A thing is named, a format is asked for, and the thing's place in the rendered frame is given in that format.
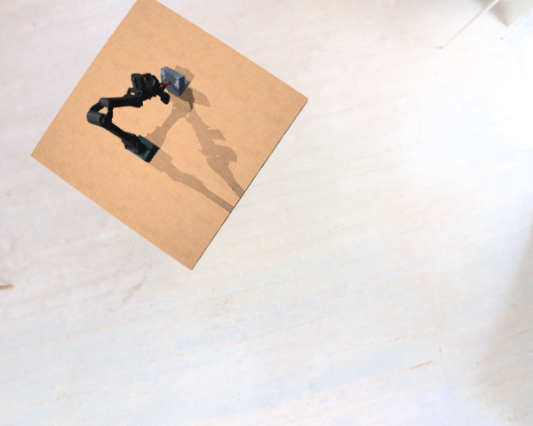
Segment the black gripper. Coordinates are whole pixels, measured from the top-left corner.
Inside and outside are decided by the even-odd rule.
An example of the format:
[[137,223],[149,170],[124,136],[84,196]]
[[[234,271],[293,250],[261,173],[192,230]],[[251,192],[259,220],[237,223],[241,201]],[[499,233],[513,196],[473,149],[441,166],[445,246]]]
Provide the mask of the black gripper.
[[161,100],[165,105],[167,105],[167,104],[169,104],[169,100],[170,100],[170,98],[171,98],[171,95],[170,95],[168,92],[164,92],[164,90],[165,90],[165,88],[166,88],[166,85],[160,87],[160,85],[162,85],[162,84],[163,84],[163,83],[159,83],[159,84],[157,85],[157,88],[156,88],[155,91],[150,90],[148,86],[145,86],[145,87],[146,87],[145,89],[146,89],[147,92],[149,93],[150,99],[151,99],[152,97],[156,97],[156,95],[158,95],[158,96],[160,97],[160,100]]

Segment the grey sloped panel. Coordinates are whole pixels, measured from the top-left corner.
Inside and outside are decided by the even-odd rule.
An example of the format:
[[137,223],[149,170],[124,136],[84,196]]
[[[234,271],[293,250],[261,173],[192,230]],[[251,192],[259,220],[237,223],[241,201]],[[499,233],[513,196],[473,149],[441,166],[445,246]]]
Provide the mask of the grey sloped panel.
[[189,83],[183,74],[174,71],[168,66],[161,67],[161,79],[161,83],[171,82],[171,84],[167,85],[165,89],[173,92],[177,96],[181,96],[183,94]]

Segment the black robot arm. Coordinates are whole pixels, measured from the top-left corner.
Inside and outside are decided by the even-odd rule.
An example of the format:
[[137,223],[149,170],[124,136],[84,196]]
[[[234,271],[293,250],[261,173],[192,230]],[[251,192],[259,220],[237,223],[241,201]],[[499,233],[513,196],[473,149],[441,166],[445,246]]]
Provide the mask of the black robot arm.
[[[146,82],[144,76],[147,78]],[[123,131],[117,127],[112,119],[114,107],[141,107],[144,101],[150,99],[145,86],[155,91],[160,80],[150,73],[146,73],[144,76],[141,74],[131,74],[132,88],[129,87],[126,95],[121,98],[100,98],[97,103],[91,106],[86,115],[87,122],[108,130],[121,139],[126,150],[139,154],[142,157],[147,152],[148,147],[140,142],[136,134]],[[135,95],[131,93],[135,93]],[[104,107],[107,107],[106,114],[99,112]]]

